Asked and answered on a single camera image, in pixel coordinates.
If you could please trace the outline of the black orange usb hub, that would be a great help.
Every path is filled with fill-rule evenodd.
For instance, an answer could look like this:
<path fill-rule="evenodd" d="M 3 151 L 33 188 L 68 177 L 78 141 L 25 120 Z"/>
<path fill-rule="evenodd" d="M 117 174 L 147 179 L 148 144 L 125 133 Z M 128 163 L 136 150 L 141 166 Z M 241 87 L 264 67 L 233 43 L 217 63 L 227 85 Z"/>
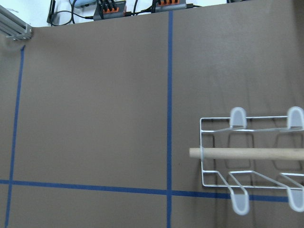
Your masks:
<path fill-rule="evenodd" d="M 97 0 L 93 20 L 122 18 L 126 12 L 125 0 Z"/>

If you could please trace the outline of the aluminium frame post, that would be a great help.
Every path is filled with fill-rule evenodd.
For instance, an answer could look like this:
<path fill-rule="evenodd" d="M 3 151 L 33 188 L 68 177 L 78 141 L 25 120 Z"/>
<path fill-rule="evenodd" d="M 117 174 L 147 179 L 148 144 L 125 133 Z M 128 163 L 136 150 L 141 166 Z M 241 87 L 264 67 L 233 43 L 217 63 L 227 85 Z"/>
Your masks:
<path fill-rule="evenodd" d="M 9 10 L 0 6 L 0 34 L 13 41 L 27 40 L 32 38 L 33 28 Z"/>

